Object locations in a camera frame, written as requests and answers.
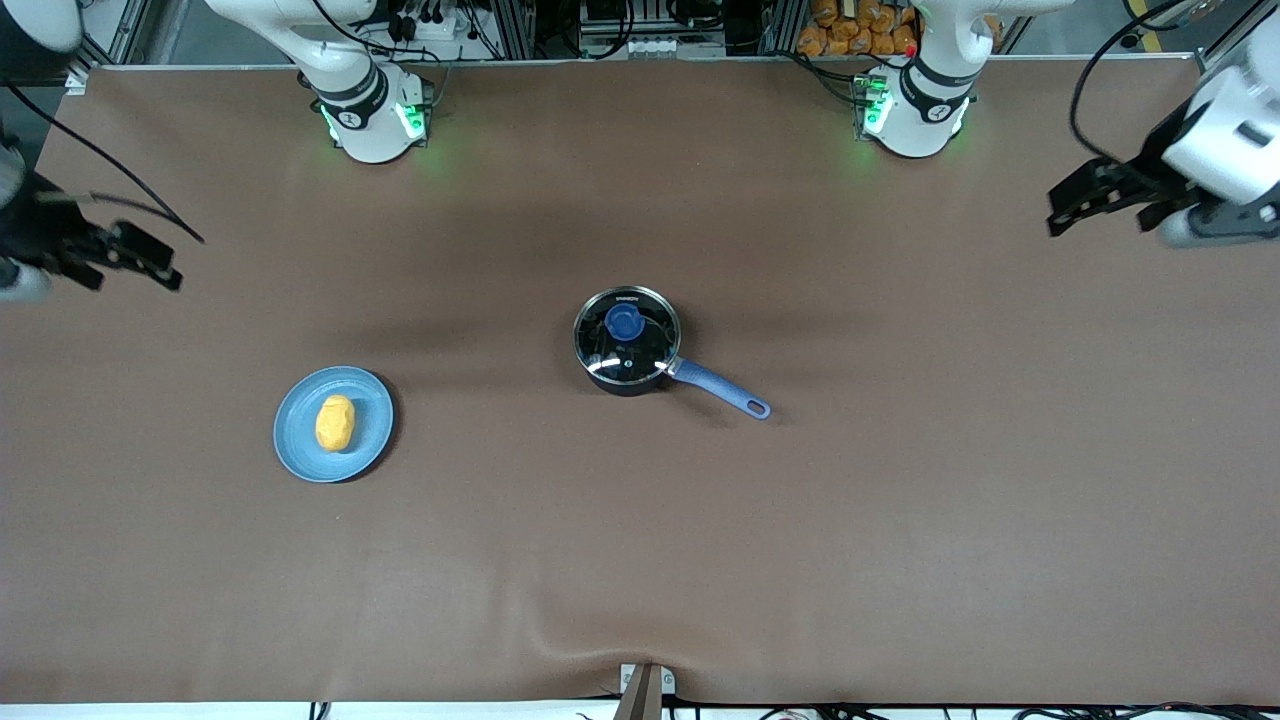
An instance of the green led light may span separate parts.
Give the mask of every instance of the green led light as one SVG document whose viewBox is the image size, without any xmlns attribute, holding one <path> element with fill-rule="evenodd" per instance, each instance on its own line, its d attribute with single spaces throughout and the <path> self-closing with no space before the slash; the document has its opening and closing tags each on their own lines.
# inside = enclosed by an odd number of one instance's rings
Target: green led light
<svg viewBox="0 0 1280 720">
<path fill-rule="evenodd" d="M 867 123 L 864 129 L 870 133 L 877 133 L 884 129 L 884 119 L 888 118 L 888 111 L 893 109 L 893 94 L 886 91 L 881 95 L 879 100 L 872 102 L 870 108 L 867 109 Z"/>
<path fill-rule="evenodd" d="M 333 123 L 333 115 L 329 114 L 328 108 L 324 105 L 320 106 L 320 114 L 324 117 L 325 124 L 329 126 L 329 137 L 332 137 L 334 142 L 338 142 L 338 128 Z"/>
<path fill-rule="evenodd" d="M 404 126 L 404 132 L 413 140 L 422 137 L 424 122 L 422 110 L 417 105 L 401 105 L 396 104 L 396 114 L 399 115 L 401 124 Z"/>
</svg>

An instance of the cable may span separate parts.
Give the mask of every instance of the cable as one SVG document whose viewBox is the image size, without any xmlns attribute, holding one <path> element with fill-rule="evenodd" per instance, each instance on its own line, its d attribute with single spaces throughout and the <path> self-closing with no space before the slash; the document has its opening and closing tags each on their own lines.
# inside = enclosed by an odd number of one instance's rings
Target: cable
<svg viewBox="0 0 1280 720">
<path fill-rule="evenodd" d="M 461 59 L 462 59 L 462 46 L 458 45 L 458 60 L 461 60 Z M 444 79 L 440 81 L 440 91 L 436 92 L 435 97 L 431 100 L 431 109 L 433 110 L 440 102 L 444 101 L 444 90 L 449 87 L 449 76 L 453 74 L 453 63 L 448 63 L 447 65 L 444 65 Z"/>
<path fill-rule="evenodd" d="M 462 14 L 466 15 L 467 22 L 471 23 L 471 29 L 475 31 L 476 36 L 479 36 L 480 44 L 489 51 L 489 55 L 492 55 L 494 60 L 502 60 L 503 55 L 498 51 L 498 46 L 489 40 L 489 33 L 486 33 L 484 31 L 484 26 L 480 24 L 480 14 L 476 12 L 475 5 L 472 5 L 470 0 L 462 0 L 458 5 L 462 8 Z"/>
<path fill-rule="evenodd" d="M 788 53 L 786 50 L 769 50 L 768 53 L 765 53 L 765 55 L 767 56 L 768 55 L 777 55 L 780 58 L 787 58 L 792 63 L 795 63 L 795 64 L 800 65 L 801 68 L 809 70 L 813 74 L 813 77 L 818 78 L 818 82 L 822 83 L 823 90 L 826 90 L 827 92 L 829 92 L 833 97 L 841 100 L 842 102 L 847 102 L 851 106 L 858 106 L 858 100 L 855 100 L 850 95 L 845 95 L 844 92 L 840 92 L 838 90 L 836 90 L 835 87 L 832 87 L 827 82 L 828 79 L 832 79 L 832 81 L 847 83 L 847 82 L 852 82 L 854 76 L 845 76 L 845 74 L 840 74 L 837 72 L 832 72 L 832 70 L 827 70 L 827 69 L 819 68 L 819 67 L 814 65 L 813 60 L 810 60 L 809 58 L 805 58 L 804 55 L 796 55 L 795 53 Z"/>
<path fill-rule="evenodd" d="M 1135 19 L 1138 17 L 1133 12 L 1133 5 L 1129 4 L 1129 0 L 1120 0 L 1120 3 L 1124 4 L 1124 12 L 1129 13 L 1129 18 L 1130 19 Z M 1178 29 L 1178 28 L 1183 27 L 1183 23 L 1176 23 L 1175 22 L 1174 24 L 1167 24 L 1167 26 L 1152 26 L 1152 24 L 1147 24 L 1146 22 L 1139 22 L 1138 27 L 1140 27 L 1142 29 L 1146 29 L 1148 32 L 1169 32 L 1171 29 Z"/>
<path fill-rule="evenodd" d="M 876 60 L 877 63 L 881 64 L 881 67 L 884 67 L 884 68 L 892 68 L 895 70 L 905 70 L 906 69 L 906 65 L 895 65 L 893 63 L 890 63 L 884 58 L 881 58 L 879 55 L 872 55 L 870 53 L 854 53 L 854 55 L 856 55 L 859 58 L 870 58 L 872 60 Z"/>
<path fill-rule="evenodd" d="M 378 50 L 380 53 L 385 53 L 392 59 L 394 59 L 396 54 L 399 53 L 399 50 L 396 47 L 387 47 L 385 45 L 379 45 L 376 42 L 371 42 L 362 37 L 356 37 L 355 35 L 351 33 L 351 31 L 338 24 L 338 20 L 333 19 L 333 15 L 330 15 L 329 12 L 324 9 L 324 5 L 320 4 L 320 0 L 311 0 L 311 4 L 316 6 L 316 10 L 320 10 L 320 14 L 324 15 L 325 22 L 328 22 L 333 27 L 333 29 L 338 31 L 338 33 L 346 37 L 347 40 L 355 40 L 356 42 L 364 45 L 369 50 Z M 430 55 L 433 60 L 440 63 L 439 55 L 431 53 L 426 47 L 421 47 L 419 50 L 406 50 L 406 53 L 421 53 L 424 60 L 426 59 L 428 55 Z"/>
<path fill-rule="evenodd" d="M 687 27 L 689 29 L 714 29 L 724 24 L 724 10 L 719 9 L 719 5 L 717 5 L 716 17 L 713 18 L 686 18 L 676 13 L 676 0 L 667 0 L 667 14 L 671 19 Z"/>
<path fill-rule="evenodd" d="M 1092 708 L 1092 707 L 1084 708 L 1083 714 L 1082 714 L 1082 711 L 1076 711 L 1074 708 L 1064 708 L 1062 712 L 1059 714 L 1059 712 L 1052 712 L 1050 710 L 1046 710 L 1043 707 L 1032 707 L 1032 708 L 1028 708 L 1028 710 L 1023 710 L 1018 715 L 1014 715 L 1014 720 L 1027 720 L 1028 717 L 1036 717 L 1036 716 L 1038 716 L 1038 717 L 1050 717 L 1052 720 L 1079 720 L 1079 719 L 1084 719 L 1084 717 L 1093 719 L 1093 720 L 1101 720 L 1103 717 L 1110 717 L 1110 719 L 1114 719 L 1114 720 L 1135 720 L 1137 717 L 1142 717 L 1143 715 L 1147 715 L 1147 714 L 1151 714 L 1151 712 L 1160 712 L 1160 711 L 1165 711 L 1165 712 L 1198 712 L 1201 715 L 1211 715 L 1211 716 L 1215 716 L 1215 717 L 1221 717 L 1224 720 L 1249 720 L 1244 715 L 1242 715 L 1239 712 L 1235 712 L 1235 711 L 1231 711 L 1231 710 L 1226 710 L 1224 707 L 1210 707 L 1210 706 L 1206 706 L 1206 705 L 1196 705 L 1193 702 L 1162 702 L 1160 705 L 1152 705 L 1149 707 L 1142 707 L 1142 708 L 1134 710 L 1132 712 L 1125 712 L 1125 714 L 1112 714 L 1108 710 L 1100 710 L 1100 708 Z"/>
<path fill-rule="evenodd" d="M 169 204 L 164 201 L 164 199 L 161 199 L 159 195 L 156 195 L 156 192 L 154 190 L 151 190 L 151 187 L 147 183 L 142 182 L 142 178 L 140 178 L 133 170 L 125 168 L 124 163 L 116 160 L 106 150 L 102 150 L 97 145 L 90 142 L 81 133 L 78 133 L 78 132 L 73 131 L 72 128 L 67 127 L 65 124 L 63 124 L 61 120 L 59 120 L 58 118 L 55 118 L 55 117 L 50 115 L 49 113 L 44 111 L 42 109 L 40 109 L 38 105 L 36 105 L 35 102 L 32 102 L 31 99 L 27 97 L 20 90 L 18 90 L 17 87 L 14 87 L 13 83 L 5 83 L 5 87 L 8 87 L 9 92 L 12 92 L 13 96 L 17 97 L 19 102 L 22 102 L 23 105 L 26 105 L 28 110 L 31 110 L 32 113 L 40 115 L 41 119 L 44 119 L 45 122 L 47 122 L 50 126 L 52 126 L 52 127 L 63 131 L 64 133 L 67 133 L 68 136 L 70 136 L 73 140 L 76 140 L 77 142 L 79 142 L 81 145 L 83 145 L 84 147 L 88 147 L 90 150 L 92 150 L 93 152 L 96 152 L 100 158 L 102 158 L 104 160 L 106 160 L 108 163 L 110 163 L 111 167 L 115 168 L 116 170 L 120 170 L 122 173 L 124 173 L 124 177 L 127 177 L 131 181 L 133 181 L 133 184 L 136 184 L 140 188 L 142 188 L 142 192 L 146 192 L 147 197 L 150 197 L 156 205 L 159 205 L 164 210 L 164 213 L 165 213 L 164 217 L 165 217 L 166 220 L 169 220 L 170 223 L 173 223 L 173 224 L 178 225 L 179 228 L 182 228 L 183 232 L 186 232 L 187 234 L 189 234 L 191 237 L 193 237 L 196 240 L 196 242 L 205 242 L 204 236 L 201 236 L 198 232 L 196 232 L 196 228 L 188 225 L 187 222 L 183 220 L 178 215 L 178 213 L 175 213 L 174 209 L 170 208 Z"/>
<path fill-rule="evenodd" d="M 613 41 L 613 45 L 600 55 L 591 55 L 590 53 L 584 53 L 577 44 L 575 44 L 568 37 L 568 26 L 572 24 L 572 18 L 566 18 L 567 10 L 572 6 L 571 0 L 561 0 L 559 5 L 559 20 L 561 20 L 561 40 L 564 42 L 564 47 L 573 54 L 575 58 L 582 60 L 604 60 L 612 58 L 620 50 L 626 47 L 627 41 L 631 40 L 631 32 L 636 26 L 636 12 L 631 6 L 632 0 L 620 0 L 622 3 L 622 13 L 618 15 L 618 37 Z"/>
<path fill-rule="evenodd" d="M 1102 60 L 1102 56 L 1106 55 L 1107 50 L 1110 50 L 1111 46 L 1114 46 L 1116 42 L 1120 42 L 1120 38 L 1128 35 L 1133 28 L 1138 27 L 1139 23 L 1148 20 L 1158 15 L 1160 13 L 1167 12 L 1172 6 L 1184 1 L 1185 0 L 1165 0 L 1164 3 L 1147 10 L 1142 15 L 1125 23 L 1123 28 L 1116 31 L 1115 35 L 1112 35 L 1106 42 L 1103 42 L 1102 47 L 1098 47 L 1098 51 L 1094 53 L 1092 58 L 1089 58 L 1089 61 L 1084 64 L 1084 69 L 1080 70 L 1080 77 L 1079 79 L 1075 81 L 1075 90 L 1071 91 L 1071 106 L 1070 110 L 1068 111 L 1068 126 L 1071 129 L 1071 137 L 1074 137 L 1076 142 L 1079 142 L 1089 152 L 1093 152 L 1096 156 L 1111 161 L 1117 168 L 1124 168 L 1124 172 L 1130 173 L 1135 179 L 1138 179 L 1148 188 L 1155 190 L 1157 192 L 1164 191 L 1158 182 L 1147 177 L 1146 173 L 1138 172 L 1128 167 L 1119 158 L 1103 150 L 1092 140 L 1085 137 L 1084 131 L 1080 129 L 1080 96 L 1084 94 L 1084 83 L 1088 82 L 1089 74 L 1093 73 L 1093 68 L 1097 67 L 1097 64 Z"/>
<path fill-rule="evenodd" d="M 131 200 L 128 197 L 123 197 L 119 195 L 110 195 L 106 192 L 90 192 L 88 195 L 69 195 L 67 192 L 38 192 L 36 193 L 36 196 L 46 202 L 102 202 L 108 205 L 123 205 L 125 208 L 133 208 L 134 210 L 141 210 L 148 215 L 155 215 L 163 220 L 173 223 L 173 218 L 170 218 L 168 213 L 165 213 L 159 208 L 152 208 L 146 202 L 138 202 L 137 200 Z"/>
</svg>

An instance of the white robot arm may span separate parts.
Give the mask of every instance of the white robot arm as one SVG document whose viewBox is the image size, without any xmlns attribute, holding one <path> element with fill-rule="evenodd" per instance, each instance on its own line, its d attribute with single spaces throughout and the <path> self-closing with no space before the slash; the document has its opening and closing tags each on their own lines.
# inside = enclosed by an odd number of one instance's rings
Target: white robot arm
<svg viewBox="0 0 1280 720">
<path fill-rule="evenodd" d="M 1048 197 L 1055 237 L 1146 204 L 1139 227 L 1171 247 L 1280 238 L 1280 15 L 1222 58 L 1135 158 L 1094 158 Z"/>
<path fill-rule="evenodd" d="M 323 1 L 323 12 L 320 3 Z M 394 160 L 426 140 L 431 91 L 415 74 L 375 61 L 358 42 L 325 37 L 333 23 L 367 18 L 376 0 L 206 0 L 224 18 L 266 38 L 297 63 L 334 142 L 361 163 Z M 301 28 L 319 35 L 302 35 Z"/>
<path fill-rule="evenodd" d="M 67 69 L 82 33 L 76 0 L 0 0 L 0 83 Z M 50 275 L 97 290 L 104 281 L 99 268 L 140 273 L 168 290 L 182 286 L 168 245 L 133 223 L 104 228 L 86 220 L 77 197 L 27 167 L 3 126 L 0 301 L 42 300 Z"/>
<path fill-rule="evenodd" d="M 991 56 L 988 14 L 1038 15 L 1074 0 L 914 0 L 924 18 L 919 53 L 872 70 L 876 92 L 863 133 L 904 158 L 927 158 L 960 132 L 969 90 Z"/>
</svg>

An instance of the potato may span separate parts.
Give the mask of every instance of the potato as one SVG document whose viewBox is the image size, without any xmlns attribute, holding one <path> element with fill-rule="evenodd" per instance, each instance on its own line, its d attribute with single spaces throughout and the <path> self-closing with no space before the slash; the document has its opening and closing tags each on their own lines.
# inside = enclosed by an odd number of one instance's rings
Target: potato
<svg viewBox="0 0 1280 720">
<path fill-rule="evenodd" d="M 347 450 L 356 429 L 356 405 L 346 395 L 330 395 L 316 415 L 316 442 L 329 452 Z"/>
</svg>

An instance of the pot lid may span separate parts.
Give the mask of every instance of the pot lid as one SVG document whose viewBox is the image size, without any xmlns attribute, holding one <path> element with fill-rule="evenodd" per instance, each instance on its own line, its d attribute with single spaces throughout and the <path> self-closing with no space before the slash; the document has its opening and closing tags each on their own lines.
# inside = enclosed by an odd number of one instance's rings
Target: pot lid
<svg viewBox="0 0 1280 720">
<path fill-rule="evenodd" d="M 666 372 L 680 350 L 676 310 L 652 290 L 623 286 L 582 306 L 573 327 L 577 360 L 612 384 L 640 384 Z"/>
</svg>

